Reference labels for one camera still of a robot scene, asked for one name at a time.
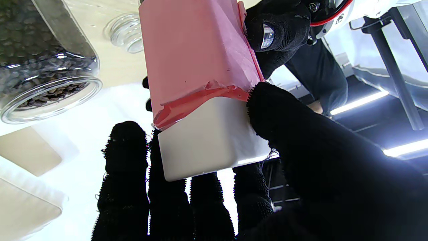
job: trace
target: black pole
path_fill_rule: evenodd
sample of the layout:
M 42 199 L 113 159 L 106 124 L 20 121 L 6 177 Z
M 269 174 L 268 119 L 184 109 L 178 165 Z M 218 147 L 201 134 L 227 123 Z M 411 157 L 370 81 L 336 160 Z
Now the black pole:
M 400 98 L 401 104 L 406 111 L 407 117 L 409 118 L 410 124 L 412 125 L 413 130 L 422 130 L 424 129 L 424 124 L 421 117 L 419 116 L 418 110 L 415 106 L 415 103 L 410 95 L 409 90 L 406 87 L 403 75 L 398 68 L 398 64 L 392 54 L 391 48 L 386 41 L 385 35 L 382 32 L 382 24 L 379 22 L 379 19 L 372 19 L 364 17 L 367 28 L 363 29 L 363 33 L 368 33 L 372 36 L 374 43 L 382 57 L 383 63 L 386 66 L 386 69 L 394 81 L 395 89 L 397 90 L 398 96 Z

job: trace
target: led light strip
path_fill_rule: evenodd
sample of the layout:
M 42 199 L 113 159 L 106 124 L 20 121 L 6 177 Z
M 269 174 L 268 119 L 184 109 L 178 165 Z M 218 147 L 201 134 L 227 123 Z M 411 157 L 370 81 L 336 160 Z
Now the led light strip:
M 420 151 L 423 149 L 428 149 L 428 139 L 384 150 L 383 153 L 390 157 L 398 157 L 407 153 Z
M 367 104 L 367 103 L 369 103 L 369 102 L 372 102 L 372 101 L 375 101 L 375 100 L 380 99 L 380 98 L 382 98 L 382 97 L 385 97 L 385 96 L 387 96 L 388 94 L 389 94 L 389 92 L 388 92 L 388 91 L 386 91 L 386 90 L 383 90 L 383 91 L 381 91 L 381 92 L 377 92 L 376 94 L 372 94 L 372 95 L 370 95 L 370 96 L 364 97 L 364 98 L 362 98 L 362 99 L 359 99 L 359 100 L 354 101 L 354 102 L 352 102 L 352 103 L 349 103 L 349 104 L 346 104 L 346 105 L 344 105 L 344 106 L 341 106 L 341 107 L 339 107 L 339 108 L 337 108 L 337 109 L 334 109 L 334 110 L 332 110 L 332 111 L 330 112 L 330 114 L 331 114 L 331 115 L 336 115 L 336 114 L 339 114 L 339 113 L 342 113 L 342 112 L 348 111 L 348 110 L 350 110 L 350 109 L 354 109 L 354 108 L 356 108 L 356 107 L 359 107 L 359 106 L 365 105 L 365 104 Z

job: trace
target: glass jar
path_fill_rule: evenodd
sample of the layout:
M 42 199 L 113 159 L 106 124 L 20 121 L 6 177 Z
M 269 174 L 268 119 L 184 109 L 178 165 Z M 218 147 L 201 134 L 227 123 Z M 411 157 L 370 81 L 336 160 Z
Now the glass jar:
M 128 14 L 113 20 L 110 27 L 110 41 L 114 46 L 123 47 L 131 54 L 143 51 L 140 16 Z
M 0 0 L 0 118 L 20 124 L 101 90 L 94 49 L 62 0 Z

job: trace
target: pink wrapping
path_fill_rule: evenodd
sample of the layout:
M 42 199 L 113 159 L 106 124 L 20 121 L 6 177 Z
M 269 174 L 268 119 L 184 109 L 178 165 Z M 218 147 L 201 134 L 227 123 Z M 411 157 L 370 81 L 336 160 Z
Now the pink wrapping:
M 164 130 L 205 101 L 246 101 L 263 81 L 236 0 L 145 0 L 141 28 L 154 124 Z

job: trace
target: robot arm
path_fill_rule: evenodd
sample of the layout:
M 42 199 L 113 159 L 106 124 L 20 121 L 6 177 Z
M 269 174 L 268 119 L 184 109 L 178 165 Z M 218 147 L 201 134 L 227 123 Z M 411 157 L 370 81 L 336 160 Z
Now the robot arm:
M 327 33 L 362 18 L 379 18 L 390 8 L 420 0 L 304 0 L 312 15 L 312 35 L 320 39 Z

